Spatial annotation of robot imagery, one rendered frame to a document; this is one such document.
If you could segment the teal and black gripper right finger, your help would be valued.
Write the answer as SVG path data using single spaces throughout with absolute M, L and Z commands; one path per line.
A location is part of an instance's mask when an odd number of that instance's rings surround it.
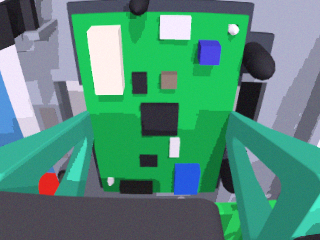
M 320 147 L 235 111 L 230 112 L 225 138 L 243 240 L 293 240 L 320 234 Z M 281 182 L 273 209 L 245 147 Z

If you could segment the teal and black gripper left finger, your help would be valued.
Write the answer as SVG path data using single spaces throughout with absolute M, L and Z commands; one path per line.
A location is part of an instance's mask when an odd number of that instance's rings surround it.
M 40 178 L 73 147 L 54 195 L 84 196 L 94 133 L 84 111 L 49 129 L 0 147 L 0 191 L 39 194 Z

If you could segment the green bin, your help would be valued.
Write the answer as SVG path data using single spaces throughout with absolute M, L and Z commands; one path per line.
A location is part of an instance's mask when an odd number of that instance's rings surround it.
M 273 208 L 276 200 L 268 201 Z M 240 220 L 238 216 L 237 203 L 224 202 L 215 203 L 219 207 L 220 217 L 222 221 L 222 228 L 225 240 L 243 240 L 240 227 Z M 221 215 L 230 214 L 230 215 Z

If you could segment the red square tray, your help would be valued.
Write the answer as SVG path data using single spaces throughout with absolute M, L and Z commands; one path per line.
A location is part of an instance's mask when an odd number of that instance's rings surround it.
M 39 193 L 54 195 L 59 186 L 55 173 L 45 173 L 39 181 Z

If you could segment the green circuit board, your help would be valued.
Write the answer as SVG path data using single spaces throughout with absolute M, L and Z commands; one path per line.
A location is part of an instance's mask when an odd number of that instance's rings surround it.
M 215 192 L 249 15 L 71 16 L 104 192 Z

